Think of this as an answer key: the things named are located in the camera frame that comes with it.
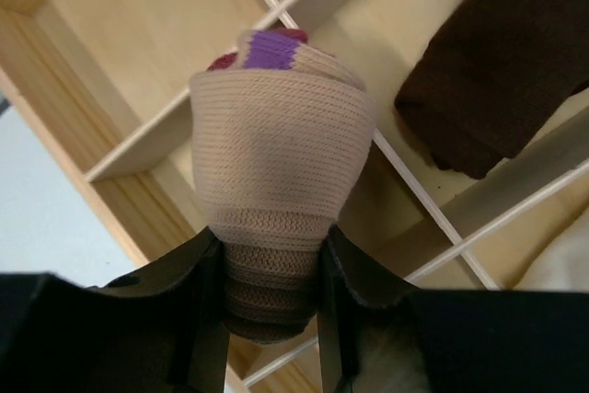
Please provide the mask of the beige maroon sock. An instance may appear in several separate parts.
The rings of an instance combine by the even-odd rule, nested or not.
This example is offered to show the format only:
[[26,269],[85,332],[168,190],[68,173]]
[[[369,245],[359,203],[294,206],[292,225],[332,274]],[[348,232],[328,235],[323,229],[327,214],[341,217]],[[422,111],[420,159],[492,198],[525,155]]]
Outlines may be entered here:
[[190,81],[191,161],[223,245],[224,323],[260,344],[318,309],[319,254],[375,130],[361,78],[299,29],[250,30]]

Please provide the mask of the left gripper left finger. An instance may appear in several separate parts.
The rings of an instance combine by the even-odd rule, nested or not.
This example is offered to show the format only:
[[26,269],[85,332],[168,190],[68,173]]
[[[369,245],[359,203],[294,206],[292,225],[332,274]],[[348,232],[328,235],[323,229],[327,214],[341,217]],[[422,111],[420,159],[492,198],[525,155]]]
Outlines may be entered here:
[[1,277],[5,392],[221,392],[223,248],[209,230],[103,287]]

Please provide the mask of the wooden compartment tray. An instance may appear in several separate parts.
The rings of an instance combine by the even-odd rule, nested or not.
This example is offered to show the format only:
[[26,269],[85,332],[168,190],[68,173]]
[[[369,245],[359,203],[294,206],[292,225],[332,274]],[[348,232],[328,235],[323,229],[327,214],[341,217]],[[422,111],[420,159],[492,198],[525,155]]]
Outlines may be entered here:
[[1,0],[1,88],[139,264],[203,230],[189,80],[248,29],[301,28],[375,103],[338,218],[427,288],[515,285],[588,205],[588,96],[567,99],[484,179],[442,171],[394,106],[460,0]]

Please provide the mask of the dark brown rolled sock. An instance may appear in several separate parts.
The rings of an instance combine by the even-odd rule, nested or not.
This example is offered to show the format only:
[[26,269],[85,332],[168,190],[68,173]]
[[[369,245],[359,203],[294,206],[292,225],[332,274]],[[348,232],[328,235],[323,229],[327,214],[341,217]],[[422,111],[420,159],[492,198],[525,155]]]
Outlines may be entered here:
[[462,0],[400,88],[442,170],[483,179],[588,86],[588,0]]

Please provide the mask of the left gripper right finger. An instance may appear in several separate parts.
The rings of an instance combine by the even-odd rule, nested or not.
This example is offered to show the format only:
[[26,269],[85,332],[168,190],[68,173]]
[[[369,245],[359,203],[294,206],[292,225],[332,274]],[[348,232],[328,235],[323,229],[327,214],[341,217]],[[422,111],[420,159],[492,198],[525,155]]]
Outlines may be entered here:
[[421,289],[338,227],[320,252],[327,392],[584,392],[582,293]]

